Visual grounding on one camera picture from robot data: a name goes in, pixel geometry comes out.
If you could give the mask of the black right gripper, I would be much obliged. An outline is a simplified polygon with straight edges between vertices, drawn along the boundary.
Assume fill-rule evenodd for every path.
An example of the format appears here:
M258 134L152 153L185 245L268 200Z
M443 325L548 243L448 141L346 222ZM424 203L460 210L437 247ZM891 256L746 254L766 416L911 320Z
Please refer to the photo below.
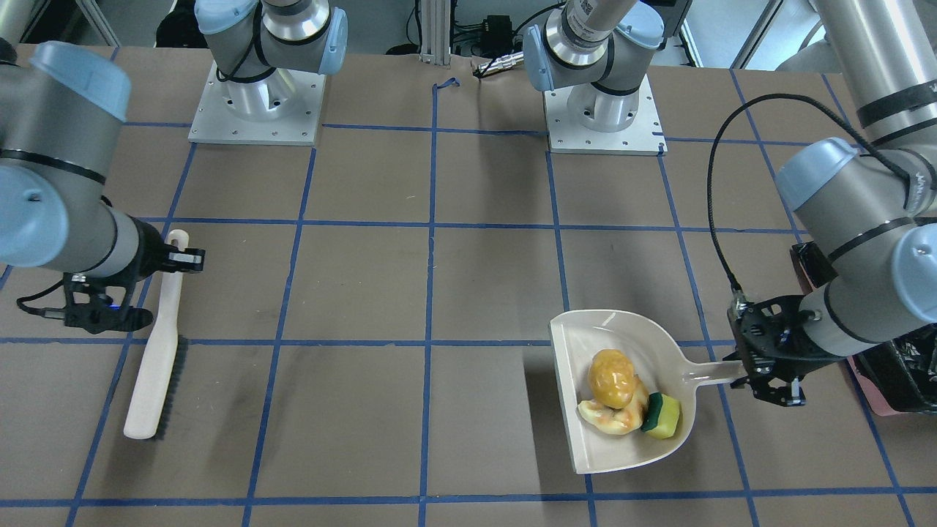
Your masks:
M115 220L113 249L100 266L79 274L64 274L64 325L90 334L134 332L153 321L144 308L131 307L136 284L160 270L167 256L167 272L201 273L206 251L170 249L153 226L137 219Z

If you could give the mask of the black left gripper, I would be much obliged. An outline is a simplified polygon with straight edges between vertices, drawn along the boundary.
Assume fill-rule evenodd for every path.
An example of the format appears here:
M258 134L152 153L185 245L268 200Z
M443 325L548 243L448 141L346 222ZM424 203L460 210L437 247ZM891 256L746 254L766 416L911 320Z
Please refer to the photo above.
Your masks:
M801 389L805 361L794 354L801 300L803 296L778 296L754 302L744 293L733 294L727 317L736 345L723 362L739 363L745 374L730 388L761 388L761 400L786 408L806 404Z

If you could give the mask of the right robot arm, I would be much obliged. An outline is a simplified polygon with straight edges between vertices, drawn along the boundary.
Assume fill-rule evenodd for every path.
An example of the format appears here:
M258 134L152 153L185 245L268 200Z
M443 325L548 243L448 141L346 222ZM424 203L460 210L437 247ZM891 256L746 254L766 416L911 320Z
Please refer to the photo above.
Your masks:
M198 1L214 69L192 123L201 143L312 144L321 90L338 73L348 17L327 1ZM168 242L104 198L127 120L130 77L82 47L46 41L27 67L2 43L2 261L61 272L66 303L21 310L91 334L134 332L153 314L133 307L157 272L201 272L204 251Z

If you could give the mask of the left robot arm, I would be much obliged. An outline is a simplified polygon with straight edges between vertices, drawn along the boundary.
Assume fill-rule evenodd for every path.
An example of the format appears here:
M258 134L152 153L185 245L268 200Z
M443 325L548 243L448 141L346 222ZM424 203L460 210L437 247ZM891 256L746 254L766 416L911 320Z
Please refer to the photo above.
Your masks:
M802 405L800 381L935 323L935 56L911 1L819 1L826 37L856 105L857 129L809 97L850 136L804 148L775 177L835 276L806 296L760 304L732 273L728 317L742 373L732 387L776 405ZM559 97L553 146L622 139L652 117L641 93L662 18L638 1L568 1L523 37L532 86Z

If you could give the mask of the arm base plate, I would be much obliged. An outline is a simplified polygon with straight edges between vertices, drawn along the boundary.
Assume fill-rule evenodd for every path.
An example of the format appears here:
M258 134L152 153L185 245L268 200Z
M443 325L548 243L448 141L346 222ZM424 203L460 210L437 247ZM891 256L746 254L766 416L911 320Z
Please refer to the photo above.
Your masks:
M559 154L659 156L668 146L649 77L639 90L613 96L591 84L543 93L549 147Z
M257 83L221 83L215 73L212 64L191 143L315 146L327 76L277 69Z

